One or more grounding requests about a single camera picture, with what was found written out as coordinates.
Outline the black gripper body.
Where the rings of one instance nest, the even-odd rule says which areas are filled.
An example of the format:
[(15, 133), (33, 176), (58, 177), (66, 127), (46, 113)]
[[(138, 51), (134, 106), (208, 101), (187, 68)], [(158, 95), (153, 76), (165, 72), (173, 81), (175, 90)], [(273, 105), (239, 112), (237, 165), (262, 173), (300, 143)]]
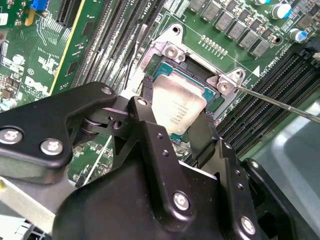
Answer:
[(156, 219), (143, 165), (127, 163), (74, 191), (60, 206), (53, 224), (55, 240), (231, 240), (230, 216), (218, 180), (181, 164), (196, 207), (185, 230), (166, 230)]

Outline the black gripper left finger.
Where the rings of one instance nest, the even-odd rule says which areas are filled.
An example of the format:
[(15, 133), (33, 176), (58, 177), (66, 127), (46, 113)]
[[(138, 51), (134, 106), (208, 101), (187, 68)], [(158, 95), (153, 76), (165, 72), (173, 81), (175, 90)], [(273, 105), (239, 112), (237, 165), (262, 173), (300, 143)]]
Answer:
[(61, 180), (82, 140), (81, 124), (101, 114), (98, 131), (114, 136), (113, 171), (140, 163), (153, 213), (161, 225), (189, 225), (196, 212), (190, 186), (150, 103), (134, 96), (116, 106), (117, 95), (92, 82), (0, 115), (0, 174), (35, 184)]

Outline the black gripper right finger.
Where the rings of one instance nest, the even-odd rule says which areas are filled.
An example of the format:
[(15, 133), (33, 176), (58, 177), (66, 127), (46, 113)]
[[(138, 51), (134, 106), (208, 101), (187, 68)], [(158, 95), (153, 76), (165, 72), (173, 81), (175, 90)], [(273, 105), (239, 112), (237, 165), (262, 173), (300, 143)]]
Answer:
[(188, 137), (198, 166), (212, 165), (220, 229), (229, 240), (298, 239), (292, 204), (254, 160), (238, 160), (205, 111), (189, 127)]

